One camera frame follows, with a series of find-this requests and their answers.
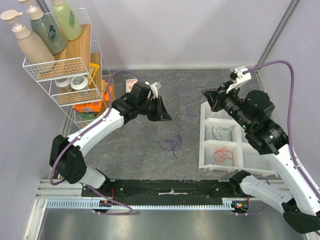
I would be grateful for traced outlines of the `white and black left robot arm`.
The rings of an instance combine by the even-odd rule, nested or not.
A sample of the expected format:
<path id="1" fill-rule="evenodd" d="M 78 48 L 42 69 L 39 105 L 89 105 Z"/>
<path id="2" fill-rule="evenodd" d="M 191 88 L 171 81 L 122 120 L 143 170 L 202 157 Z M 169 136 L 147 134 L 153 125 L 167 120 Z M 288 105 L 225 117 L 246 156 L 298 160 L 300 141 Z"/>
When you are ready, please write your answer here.
<path id="1" fill-rule="evenodd" d="M 111 106 L 86 127 L 64 137 L 53 139 L 49 165 L 69 184 L 83 183 L 92 186 L 99 197 L 110 191 L 109 179 L 99 170 L 88 167 L 84 157 L 102 139 L 139 115 L 151 122 L 171 121 L 158 90 L 161 84 L 137 82 L 129 93 L 112 102 Z"/>

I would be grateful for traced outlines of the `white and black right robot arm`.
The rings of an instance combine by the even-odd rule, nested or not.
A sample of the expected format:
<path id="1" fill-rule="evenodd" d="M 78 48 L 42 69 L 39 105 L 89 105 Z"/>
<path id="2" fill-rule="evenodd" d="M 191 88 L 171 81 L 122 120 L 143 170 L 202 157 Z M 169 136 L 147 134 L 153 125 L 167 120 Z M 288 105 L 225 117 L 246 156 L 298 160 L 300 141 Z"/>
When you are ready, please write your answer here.
<path id="1" fill-rule="evenodd" d="M 226 111 L 244 129 L 248 143 L 273 166 L 289 189 L 281 191 L 241 170 L 230 178 L 230 193 L 259 199 L 277 210 L 300 234 L 319 231 L 320 188 L 290 152 L 286 132 L 270 118 L 275 108 L 270 97 L 261 90 L 252 90 L 245 98 L 239 98 L 237 89 L 228 90 L 230 85 L 228 81 L 216 89 L 202 91 L 210 110 Z"/>

